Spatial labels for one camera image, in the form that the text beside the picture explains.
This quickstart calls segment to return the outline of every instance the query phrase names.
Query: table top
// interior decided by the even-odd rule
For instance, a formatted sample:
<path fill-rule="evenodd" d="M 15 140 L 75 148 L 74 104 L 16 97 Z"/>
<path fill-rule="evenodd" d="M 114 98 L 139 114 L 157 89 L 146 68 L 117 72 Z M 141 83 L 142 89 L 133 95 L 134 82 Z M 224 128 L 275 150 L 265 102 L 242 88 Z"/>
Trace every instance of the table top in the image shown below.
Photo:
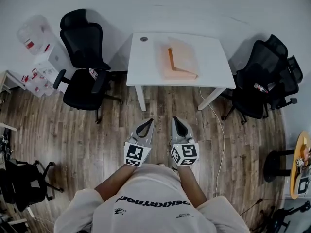
<path fill-rule="evenodd" d="M 148 40 L 143 42 L 140 40 L 142 37 L 147 37 Z M 161 66 L 170 65 L 169 37 L 185 42 L 193 48 L 198 63 L 198 77 L 195 80 L 163 78 Z M 126 84 L 235 88 L 220 41 L 182 33 L 134 33 Z"/>
<path fill-rule="evenodd" d="M 297 180 L 297 166 L 296 166 L 296 160 L 299 158 L 304 158 L 303 150 L 305 149 L 305 145 L 309 148 L 311 147 L 310 137 L 308 132 L 303 131 L 300 133 L 295 152 L 294 152 L 294 159 L 292 164 L 292 170 L 291 170 L 291 181 L 290 181 L 290 195 L 292 199 L 297 199 L 299 196 L 295 193 L 295 185 Z"/>

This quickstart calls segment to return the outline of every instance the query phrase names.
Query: black office chair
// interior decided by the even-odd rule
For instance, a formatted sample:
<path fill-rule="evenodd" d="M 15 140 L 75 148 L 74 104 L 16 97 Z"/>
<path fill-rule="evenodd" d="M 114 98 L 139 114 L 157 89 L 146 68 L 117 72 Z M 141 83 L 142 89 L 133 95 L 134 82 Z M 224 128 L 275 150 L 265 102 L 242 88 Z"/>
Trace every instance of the black office chair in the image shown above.
<path fill-rule="evenodd" d="M 233 90 L 232 96 L 222 94 L 223 97 L 232 100 L 232 108 L 227 116 L 222 116 L 222 120 L 226 120 L 236 108 L 242 113 L 241 123 L 244 124 L 247 122 L 246 116 L 256 119 L 267 118 L 267 103 L 272 109 L 295 103 L 293 99 L 293 102 L 283 104 L 286 96 L 298 92 L 297 86 L 294 90 L 290 88 L 290 92 L 284 92 L 295 83 L 288 68 L 287 55 L 287 48 L 274 35 L 271 35 L 266 42 L 256 41 L 245 68 L 234 75 L 237 88 Z M 272 93 L 266 94 L 254 88 L 256 83 L 266 90 L 269 84 L 274 83 L 275 87 Z"/>
<path fill-rule="evenodd" d="M 110 66 L 103 62 L 102 39 L 103 30 L 97 23 L 90 23 L 86 19 L 86 9 L 79 9 L 65 14 L 60 23 L 62 38 L 72 65 L 76 70 L 71 80 L 64 77 L 66 70 L 61 70 L 54 82 L 57 89 L 60 82 L 68 84 L 63 101 L 70 107 L 95 111 L 96 123 L 100 123 L 98 110 L 104 98 L 121 99 L 105 94 L 110 90 L 109 81 L 112 78 Z M 96 80 L 89 73 L 89 68 L 98 73 Z"/>
<path fill-rule="evenodd" d="M 47 194 L 47 187 L 63 192 L 62 188 L 56 188 L 45 181 L 45 177 L 51 166 L 50 162 L 43 174 L 39 172 L 36 165 L 27 162 L 11 159 L 5 162 L 5 169 L 0 169 L 0 190 L 6 203 L 15 204 L 22 212 L 29 205 L 42 202 L 45 197 L 52 200 L 53 197 Z"/>
<path fill-rule="evenodd" d="M 285 209 L 278 209 L 274 212 L 275 207 L 271 207 L 271 211 L 269 215 L 267 216 L 263 210 L 260 211 L 260 214 L 263 217 L 263 223 L 258 225 L 255 229 L 250 229 L 250 231 L 257 231 L 256 233 L 262 233 L 264 230 L 266 230 L 266 233 L 278 233 L 282 226 L 285 227 L 284 232 L 287 231 L 287 228 L 290 224 L 290 221 L 288 223 L 285 223 L 285 217 L 292 215 L 298 211 L 305 212 L 308 211 L 311 208 L 310 202 L 305 202 L 302 206 L 294 209 L 291 208 L 289 210 Z"/>

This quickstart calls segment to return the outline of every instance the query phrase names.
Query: black cable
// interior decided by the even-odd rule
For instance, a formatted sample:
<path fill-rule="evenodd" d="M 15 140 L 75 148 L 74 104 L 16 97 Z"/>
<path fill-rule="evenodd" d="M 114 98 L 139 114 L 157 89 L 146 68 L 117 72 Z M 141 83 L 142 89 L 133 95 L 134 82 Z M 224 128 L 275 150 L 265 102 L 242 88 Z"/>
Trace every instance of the black cable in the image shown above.
<path fill-rule="evenodd" d="M 250 209 L 252 209 L 256 204 L 260 204 L 261 202 L 263 202 L 264 200 L 292 200 L 292 199 L 259 199 L 255 204 L 253 204 L 251 207 L 249 207 L 246 211 L 244 211 L 243 213 L 240 214 L 240 216 L 242 216 L 244 213 L 248 212 Z"/>

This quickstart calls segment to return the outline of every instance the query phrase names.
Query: chair headrest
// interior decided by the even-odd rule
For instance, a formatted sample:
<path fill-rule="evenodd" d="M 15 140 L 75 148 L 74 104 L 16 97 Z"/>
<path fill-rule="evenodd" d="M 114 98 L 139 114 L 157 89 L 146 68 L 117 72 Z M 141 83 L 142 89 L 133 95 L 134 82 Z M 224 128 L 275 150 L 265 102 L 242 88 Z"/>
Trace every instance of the chair headrest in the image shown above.
<path fill-rule="evenodd" d="M 86 19 L 86 9 L 78 9 L 65 14 L 60 21 L 62 30 L 89 25 Z"/>

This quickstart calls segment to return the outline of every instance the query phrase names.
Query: chair seat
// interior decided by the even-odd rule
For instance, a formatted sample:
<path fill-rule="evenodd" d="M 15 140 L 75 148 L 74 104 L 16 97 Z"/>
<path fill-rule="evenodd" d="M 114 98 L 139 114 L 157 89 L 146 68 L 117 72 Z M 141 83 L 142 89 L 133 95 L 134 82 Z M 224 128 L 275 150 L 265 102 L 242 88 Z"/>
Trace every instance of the chair seat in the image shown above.
<path fill-rule="evenodd" d="M 245 92 L 236 88 L 232 94 L 232 105 L 242 114 L 261 119 L 263 116 L 264 95 L 254 89 L 252 92 Z"/>
<path fill-rule="evenodd" d="M 64 94 L 64 103 L 79 110 L 98 110 L 105 91 L 110 87 L 109 85 L 103 86 L 98 94 L 92 94 L 91 90 L 94 84 L 95 80 L 88 69 L 76 70 Z"/>

